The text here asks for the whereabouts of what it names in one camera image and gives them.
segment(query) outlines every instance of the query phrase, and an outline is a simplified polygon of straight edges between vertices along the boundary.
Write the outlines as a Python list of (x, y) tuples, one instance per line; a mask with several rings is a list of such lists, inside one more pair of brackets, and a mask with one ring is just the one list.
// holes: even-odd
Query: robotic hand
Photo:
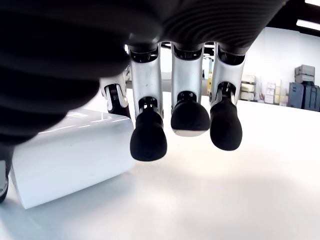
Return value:
[[(171, 127), (210, 128), (220, 149), (239, 147), (237, 100), (246, 52), (288, 0), (11, 0), (0, 4), (0, 202), (16, 145), (61, 121), (100, 89), (108, 110), (130, 117), (121, 73), (131, 65), (141, 161), (167, 151), (161, 41), (172, 46)], [(203, 44), (216, 42), (210, 120), (201, 106)], [(129, 55), (123, 46), (129, 46)]]
[[(210, 128), (215, 146), (225, 151), (237, 149), (242, 140), (242, 127), (236, 105), (246, 55), (228, 53), (216, 44), (209, 119), (201, 105), (204, 45), (172, 42), (171, 46), (172, 130), (179, 136), (193, 137)], [(159, 49), (159, 44), (129, 47), (136, 118), (130, 151), (133, 158), (146, 162), (158, 160), (167, 152)], [(109, 112), (130, 118), (123, 75), (102, 78), (100, 82)]]

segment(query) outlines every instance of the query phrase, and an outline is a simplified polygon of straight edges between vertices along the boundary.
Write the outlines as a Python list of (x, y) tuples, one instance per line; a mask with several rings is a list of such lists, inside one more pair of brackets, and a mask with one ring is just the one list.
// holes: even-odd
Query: white wall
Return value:
[(315, 67), (315, 85), (320, 86), (320, 37), (300, 34), (301, 63)]
[[(288, 90), (289, 83), (295, 81), (295, 68), (302, 64), (315, 66), (315, 84), (319, 86), (320, 37), (266, 27), (247, 52), (243, 74), (256, 76), (257, 89), (262, 93), (268, 82), (279, 80), (281, 87)], [(203, 69), (207, 74), (209, 63), (204, 61)], [(168, 49), (161, 49), (161, 71), (172, 71), (172, 56)]]

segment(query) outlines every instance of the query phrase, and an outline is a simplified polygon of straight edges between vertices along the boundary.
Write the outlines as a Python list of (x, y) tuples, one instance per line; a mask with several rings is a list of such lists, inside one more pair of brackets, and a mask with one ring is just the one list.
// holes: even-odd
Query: white block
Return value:
[(23, 207), (61, 198), (132, 168), (133, 129), (125, 116), (78, 109), (17, 146), (11, 180)]

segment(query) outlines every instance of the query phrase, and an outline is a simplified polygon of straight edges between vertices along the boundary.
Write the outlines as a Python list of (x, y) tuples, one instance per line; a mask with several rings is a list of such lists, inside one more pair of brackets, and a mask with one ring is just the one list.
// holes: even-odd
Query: white table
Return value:
[[(240, 101), (240, 148), (217, 149), (209, 132), (170, 128), (166, 156), (24, 210), (13, 188), (0, 206), (1, 240), (319, 240), (320, 113)], [(132, 92), (128, 94), (134, 116)], [(208, 98), (202, 104), (209, 109)], [(88, 109), (106, 109), (97, 97)]]

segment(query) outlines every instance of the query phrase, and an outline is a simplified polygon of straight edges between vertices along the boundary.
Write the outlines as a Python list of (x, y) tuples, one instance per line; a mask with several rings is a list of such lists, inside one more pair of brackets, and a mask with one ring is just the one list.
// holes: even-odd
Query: black fingertip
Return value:
[(210, 114), (210, 137), (213, 144), (221, 150), (236, 150), (243, 135), (237, 107), (230, 99), (224, 99), (211, 108)]
[(147, 111), (137, 117), (130, 152), (134, 159), (143, 162), (155, 161), (166, 155), (167, 139), (158, 113)]
[(181, 102), (173, 110), (171, 127), (174, 130), (207, 131), (210, 127), (208, 112), (195, 101)]

